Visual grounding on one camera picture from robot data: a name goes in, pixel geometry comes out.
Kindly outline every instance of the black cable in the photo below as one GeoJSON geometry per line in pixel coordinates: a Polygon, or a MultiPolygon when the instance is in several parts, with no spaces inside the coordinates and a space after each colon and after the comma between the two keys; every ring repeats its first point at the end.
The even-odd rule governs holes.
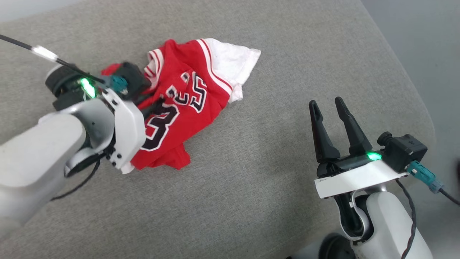
{"type": "MultiPolygon", "coordinates": [[[[27,49],[27,50],[30,50],[30,51],[32,50],[32,46],[31,46],[31,45],[25,44],[24,42],[21,42],[21,41],[12,39],[12,38],[7,37],[7,36],[2,35],[2,34],[0,34],[0,40],[7,41],[7,42],[9,42],[9,43],[12,43],[12,44],[14,44],[14,45],[23,47],[23,48],[25,48],[25,49],[27,49]]],[[[92,75],[90,75],[89,73],[86,73],[86,72],[84,72],[83,70],[80,70],[79,68],[70,65],[69,63],[65,62],[65,61],[62,60],[62,59],[57,59],[57,60],[56,60],[56,63],[61,64],[61,65],[65,66],[65,67],[67,67],[67,68],[69,68],[69,69],[71,69],[71,70],[73,70],[73,71],[75,71],[75,72],[81,74],[82,76],[88,77],[88,78],[90,78],[91,80],[97,81],[97,82],[99,82],[99,83],[105,83],[105,80],[103,80],[103,79],[101,79],[101,78],[99,78],[99,77],[92,76],[92,75]]]]}
{"type": "Polygon", "coordinates": [[[450,194],[448,194],[443,188],[439,189],[439,192],[444,194],[444,196],[446,196],[449,200],[451,200],[453,203],[457,204],[460,206],[460,201],[457,200],[456,198],[450,196],[450,194]]]}
{"type": "Polygon", "coordinates": [[[76,192],[78,189],[80,189],[81,187],[83,187],[83,185],[85,185],[93,176],[94,176],[94,173],[96,173],[96,171],[98,170],[99,168],[99,165],[101,164],[101,160],[98,160],[94,166],[94,168],[92,169],[91,171],[91,174],[88,175],[88,177],[82,181],[79,185],[77,185],[75,188],[73,188],[72,190],[62,194],[62,195],[59,195],[59,196],[56,196],[56,197],[53,197],[51,199],[51,201],[54,201],[54,200],[59,200],[59,199],[62,199],[62,198],[65,198],[66,196],[68,195],[71,195],[72,193],[76,192]]]}
{"type": "Polygon", "coordinates": [[[409,200],[409,207],[410,207],[410,210],[412,211],[412,214],[411,214],[412,226],[410,227],[410,237],[409,237],[409,240],[407,242],[406,250],[404,250],[404,252],[403,252],[403,254],[401,256],[401,259],[405,259],[407,254],[409,253],[410,248],[412,247],[412,243],[414,242],[415,230],[417,228],[417,217],[415,215],[415,205],[414,205],[414,202],[412,201],[412,198],[410,197],[409,192],[406,190],[404,185],[398,179],[396,179],[396,182],[399,185],[399,187],[401,187],[402,191],[404,192],[404,194],[406,195],[407,199],[409,200]]]}

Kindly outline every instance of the jersey sleeve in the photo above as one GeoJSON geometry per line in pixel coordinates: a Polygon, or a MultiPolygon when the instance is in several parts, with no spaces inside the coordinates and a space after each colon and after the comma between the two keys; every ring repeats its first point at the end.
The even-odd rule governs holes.
{"type": "Polygon", "coordinates": [[[220,78],[232,86],[229,103],[243,99],[242,86],[249,78],[260,50],[244,46],[222,43],[216,39],[202,39],[211,53],[212,69],[220,78]]]}

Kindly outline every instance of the gray fabric surface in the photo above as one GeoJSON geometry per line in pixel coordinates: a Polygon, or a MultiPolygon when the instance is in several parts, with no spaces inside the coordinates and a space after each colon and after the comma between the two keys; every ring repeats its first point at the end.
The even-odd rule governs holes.
{"type": "MultiPolygon", "coordinates": [[[[260,49],[244,100],[185,143],[192,163],[121,175],[104,162],[70,197],[49,203],[0,244],[0,258],[285,258],[336,229],[317,197],[308,102],[342,152],[342,96],[374,148],[383,131],[432,147],[422,100],[359,0],[94,0],[0,24],[96,73],[173,38],[260,49]]],[[[0,42],[0,141],[52,112],[52,64],[0,42]]],[[[71,179],[75,186],[85,173],[71,179]]]]}

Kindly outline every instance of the green led indicator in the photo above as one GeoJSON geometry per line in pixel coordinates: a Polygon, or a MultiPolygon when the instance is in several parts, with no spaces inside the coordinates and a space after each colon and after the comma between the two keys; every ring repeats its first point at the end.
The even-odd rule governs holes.
{"type": "Polygon", "coordinates": [[[368,157],[372,161],[377,161],[382,159],[382,155],[379,153],[369,152],[368,157]]]}
{"type": "Polygon", "coordinates": [[[80,84],[81,84],[81,87],[83,87],[83,90],[89,95],[89,97],[91,97],[91,98],[96,97],[96,90],[89,83],[88,79],[86,79],[86,78],[80,79],[80,84]]]}

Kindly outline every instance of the number 3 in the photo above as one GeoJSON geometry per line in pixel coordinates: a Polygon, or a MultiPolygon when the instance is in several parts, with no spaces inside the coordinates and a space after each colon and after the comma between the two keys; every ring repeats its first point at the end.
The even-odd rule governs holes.
{"type": "Polygon", "coordinates": [[[145,136],[145,143],[141,147],[142,150],[154,151],[160,148],[169,131],[169,126],[174,123],[179,115],[179,110],[174,104],[163,103],[157,113],[159,115],[155,114],[146,124],[146,126],[155,130],[151,136],[145,136]]]}

